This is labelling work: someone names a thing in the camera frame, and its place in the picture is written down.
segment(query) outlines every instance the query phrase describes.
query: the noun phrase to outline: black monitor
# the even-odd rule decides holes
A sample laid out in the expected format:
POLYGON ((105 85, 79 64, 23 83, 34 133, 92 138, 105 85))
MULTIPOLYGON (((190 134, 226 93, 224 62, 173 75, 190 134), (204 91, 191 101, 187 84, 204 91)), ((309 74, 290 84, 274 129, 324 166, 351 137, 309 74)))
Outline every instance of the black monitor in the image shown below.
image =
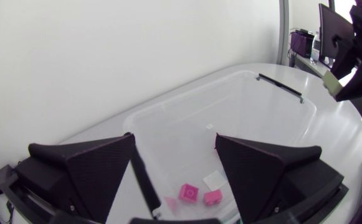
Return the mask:
POLYGON ((60 212, 105 223, 135 151, 132 134, 58 146, 30 144, 30 157, 2 191, 31 223, 49 223, 60 212))
POLYGON ((319 146, 217 135, 216 149, 243 223, 320 223, 348 191, 319 146))
POLYGON ((334 10, 319 4, 320 13, 320 56, 322 58, 336 58, 338 48, 333 45, 332 38, 338 35, 340 38, 352 42, 355 33, 353 25, 334 10))

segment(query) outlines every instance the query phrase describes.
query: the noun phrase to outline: desk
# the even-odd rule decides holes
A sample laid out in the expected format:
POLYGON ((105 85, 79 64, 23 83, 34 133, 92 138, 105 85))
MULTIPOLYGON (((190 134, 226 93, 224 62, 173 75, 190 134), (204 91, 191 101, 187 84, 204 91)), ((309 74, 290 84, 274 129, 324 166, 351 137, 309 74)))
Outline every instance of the desk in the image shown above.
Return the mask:
POLYGON ((312 75, 316 75, 319 78, 322 78, 325 73, 329 71, 329 68, 321 62, 314 65, 311 63, 309 58, 302 57, 299 54, 295 56, 295 66, 298 69, 311 73, 312 75))
MULTIPOLYGON (((124 134, 123 122, 130 114, 240 70, 263 73, 301 92, 315 104, 317 112, 301 146, 321 146, 323 149, 321 159, 345 176, 343 183, 350 190, 325 223, 347 223, 354 215, 360 199, 361 116, 349 101, 335 102, 323 87, 321 79, 295 68, 272 64, 246 64, 225 68, 118 114, 75 135, 63 144, 121 136, 124 134)), ((107 223, 128 223, 133 217, 150 218, 150 213, 139 190, 132 167, 128 165, 107 223)), ((16 213, 14 223, 24 222, 16 213)))

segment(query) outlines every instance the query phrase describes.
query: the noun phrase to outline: purple object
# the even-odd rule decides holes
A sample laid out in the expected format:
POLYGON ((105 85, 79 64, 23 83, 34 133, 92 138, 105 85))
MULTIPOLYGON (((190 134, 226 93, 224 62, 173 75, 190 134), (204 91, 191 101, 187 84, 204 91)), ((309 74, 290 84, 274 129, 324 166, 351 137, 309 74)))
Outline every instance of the purple object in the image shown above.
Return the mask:
POLYGON ((310 58, 313 36, 300 31, 292 32, 290 48, 305 58, 310 58))

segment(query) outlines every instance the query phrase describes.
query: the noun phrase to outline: black cable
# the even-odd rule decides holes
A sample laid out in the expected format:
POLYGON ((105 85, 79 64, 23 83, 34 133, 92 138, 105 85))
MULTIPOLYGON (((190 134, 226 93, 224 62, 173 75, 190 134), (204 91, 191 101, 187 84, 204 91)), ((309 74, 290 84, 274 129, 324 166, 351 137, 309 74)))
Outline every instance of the black cable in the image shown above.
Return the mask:
POLYGON ((12 205, 12 203, 10 201, 6 202, 6 207, 7 207, 7 210, 9 211, 9 214, 10 214, 9 221, 7 223, 12 224, 14 207, 13 207, 13 205, 12 205))

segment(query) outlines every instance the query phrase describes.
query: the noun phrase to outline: pink block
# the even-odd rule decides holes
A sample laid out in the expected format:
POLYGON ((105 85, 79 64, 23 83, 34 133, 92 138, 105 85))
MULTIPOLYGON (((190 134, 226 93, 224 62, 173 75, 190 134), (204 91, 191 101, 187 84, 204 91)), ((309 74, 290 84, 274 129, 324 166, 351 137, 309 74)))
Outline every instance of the pink block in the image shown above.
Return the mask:
POLYGON ((199 189, 189 184, 184 184, 179 191, 178 199, 186 202, 195 202, 198 198, 199 189))
POLYGON ((176 208, 176 200, 170 197, 164 197, 164 199, 166 200, 169 209, 174 212, 176 208))
POLYGON ((212 192, 207 192, 204 194, 203 199, 204 199, 204 203, 207 206, 217 204, 217 203, 221 202, 221 200, 222 200, 221 190, 218 189, 218 190, 215 190, 212 192))

